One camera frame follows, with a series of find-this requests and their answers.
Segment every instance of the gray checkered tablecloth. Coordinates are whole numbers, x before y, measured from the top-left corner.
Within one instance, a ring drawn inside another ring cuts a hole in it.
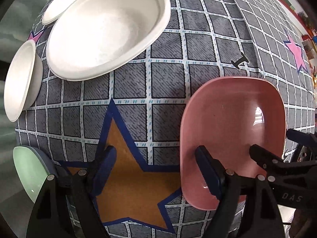
[[[36,52],[43,62],[43,80],[33,106],[16,123],[19,144],[39,147],[52,160],[92,161],[103,118],[111,98],[149,165],[179,164],[180,122],[186,102],[205,82],[220,76],[264,78],[280,92],[288,128],[314,132],[312,79],[297,73],[286,48],[286,31],[301,45],[294,26],[277,0],[170,0],[171,20],[162,35],[126,65],[101,77],[69,82],[49,70],[46,42],[53,24],[44,30]],[[237,70],[230,60],[250,63]],[[296,144],[286,142],[289,160]],[[106,227],[111,237],[201,237],[214,212],[191,207],[180,196],[166,204],[175,234],[125,221]],[[239,226],[243,204],[231,229]],[[73,221],[78,217],[73,210]]]

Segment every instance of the orange star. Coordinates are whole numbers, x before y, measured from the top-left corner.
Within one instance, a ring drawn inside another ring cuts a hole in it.
[[[72,175],[74,175],[74,174],[76,174],[79,170],[81,170],[82,167],[81,167],[81,168],[78,168],[78,167],[67,167],[67,169],[70,171],[70,173],[71,173]]]
[[[144,172],[112,120],[107,145],[117,149],[117,161],[102,193],[97,196],[103,223],[131,218],[167,229],[158,203],[180,188],[180,174]]]

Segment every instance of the green plate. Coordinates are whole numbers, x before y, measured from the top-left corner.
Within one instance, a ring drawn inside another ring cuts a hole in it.
[[[28,147],[15,147],[13,160],[24,190],[35,203],[46,177],[50,174],[47,167],[39,159],[39,155]]]

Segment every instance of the pink bowl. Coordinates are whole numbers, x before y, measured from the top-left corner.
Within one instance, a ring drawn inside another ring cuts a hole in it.
[[[181,123],[180,174],[186,200],[201,210],[215,210],[219,203],[195,161],[199,145],[226,169],[256,177],[266,172],[250,158],[250,146],[258,144],[281,157],[285,132],[283,100],[271,83],[249,77],[205,83],[188,102]]]

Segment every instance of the metal rivet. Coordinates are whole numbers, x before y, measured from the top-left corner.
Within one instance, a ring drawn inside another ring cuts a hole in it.
[[[49,176],[47,177],[47,180],[48,180],[48,181],[52,181],[54,178],[55,178],[54,175],[49,175]]]
[[[229,175],[229,176],[233,176],[235,174],[235,172],[234,172],[234,170],[227,169],[226,170],[226,174]]]
[[[79,170],[78,171],[78,175],[79,176],[84,176],[87,173],[87,171],[85,169]]]
[[[267,180],[270,181],[270,182],[274,182],[275,181],[275,177],[274,176],[269,176],[267,178]]]
[[[258,179],[259,179],[260,181],[264,181],[264,180],[265,180],[265,177],[264,177],[263,175],[258,175]]]

